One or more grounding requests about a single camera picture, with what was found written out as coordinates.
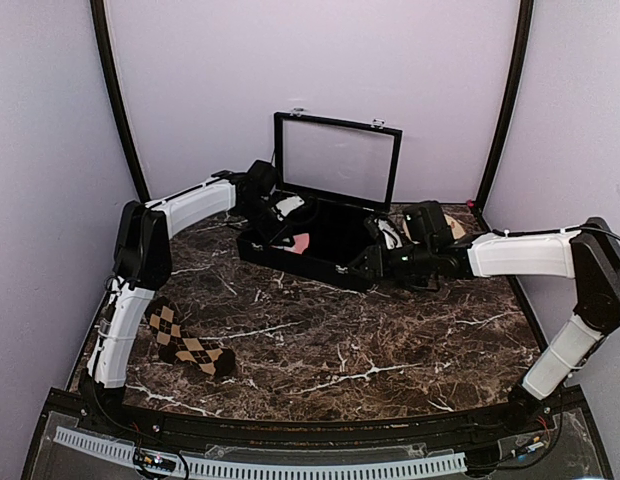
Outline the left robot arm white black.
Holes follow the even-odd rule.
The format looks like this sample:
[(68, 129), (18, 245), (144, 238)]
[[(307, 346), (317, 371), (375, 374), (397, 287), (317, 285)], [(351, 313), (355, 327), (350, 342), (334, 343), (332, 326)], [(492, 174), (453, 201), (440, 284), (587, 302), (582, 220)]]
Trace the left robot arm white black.
[(131, 427), (130, 412), (105, 396), (123, 397), (126, 368), (142, 314), (172, 273), (170, 240), (207, 217), (229, 211), (244, 217), (266, 244), (291, 246), (291, 225), (271, 198), (277, 181), (276, 168), (257, 160), (245, 173), (222, 170), (171, 196), (125, 205), (105, 318), (80, 383), (84, 397), (101, 398), (93, 405), (91, 417), (110, 436), (124, 435)]

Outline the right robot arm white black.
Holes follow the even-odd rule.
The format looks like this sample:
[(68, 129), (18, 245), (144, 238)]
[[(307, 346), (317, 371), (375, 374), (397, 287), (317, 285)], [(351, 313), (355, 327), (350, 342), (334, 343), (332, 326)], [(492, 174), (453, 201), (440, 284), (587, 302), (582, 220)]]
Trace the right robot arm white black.
[(620, 236), (599, 217), (581, 225), (530, 232), (491, 230), (457, 238), (446, 220), (408, 213), (404, 228), (372, 223), (377, 240), (349, 269), (369, 279), (424, 286), (431, 278), (534, 278), (574, 286), (575, 306), (565, 324), (519, 381), (518, 396), (500, 413), (511, 434), (524, 432), (539, 405), (620, 328)]

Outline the pink teal patterned sock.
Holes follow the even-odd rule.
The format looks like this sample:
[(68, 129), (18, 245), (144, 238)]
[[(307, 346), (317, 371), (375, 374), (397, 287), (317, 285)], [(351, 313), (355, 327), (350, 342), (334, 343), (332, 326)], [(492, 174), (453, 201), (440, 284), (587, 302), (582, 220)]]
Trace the pink teal patterned sock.
[(272, 245), (272, 248), (301, 255), (309, 247), (309, 244), (310, 235), (308, 233), (302, 233), (285, 238), (281, 245)]

